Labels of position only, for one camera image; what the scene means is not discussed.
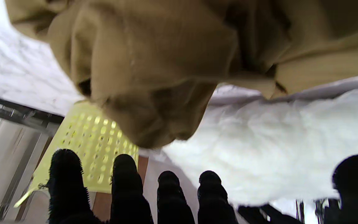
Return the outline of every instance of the yellow perforated board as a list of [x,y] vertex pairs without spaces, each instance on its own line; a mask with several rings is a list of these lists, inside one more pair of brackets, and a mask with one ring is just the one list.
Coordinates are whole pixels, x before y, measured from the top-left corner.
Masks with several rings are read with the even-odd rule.
[[71,149],[77,153],[84,170],[84,186],[89,191],[111,193],[112,165],[119,154],[132,156],[138,164],[138,147],[123,135],[116,122],[103,115],[97,106],[86,101],[78,102],[64,118],[34,171],[28,192],[15,207],[47,183],[51,158],[58,149]]

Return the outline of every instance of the hole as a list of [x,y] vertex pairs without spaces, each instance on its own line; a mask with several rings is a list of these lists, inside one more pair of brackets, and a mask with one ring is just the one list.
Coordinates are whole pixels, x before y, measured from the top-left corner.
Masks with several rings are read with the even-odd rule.
[[103,182],[104,174],[100,174],[98,177],[98,184],[101,184]]
[[95,124],[98,124],[100,122],[100,117],[95,118]]
[[104,163],[107,163],[107,161],[108,161],[108,155],[104,155],[104,156],[103,156],[103,162],[104,162]]
[[96,163],[93,162],[91,163],[91,166],[89,167],[91,171],[95,170],[95,167],[96,167]]

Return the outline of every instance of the white fur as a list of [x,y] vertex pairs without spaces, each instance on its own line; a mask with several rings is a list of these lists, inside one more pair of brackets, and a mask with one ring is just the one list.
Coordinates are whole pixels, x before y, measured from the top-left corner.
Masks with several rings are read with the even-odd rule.
[[215,171],[234,204],[336,196],[335,167],[358,154],[358,90],[310,103],[209,106],[192,138],[163,151],[195,186]]

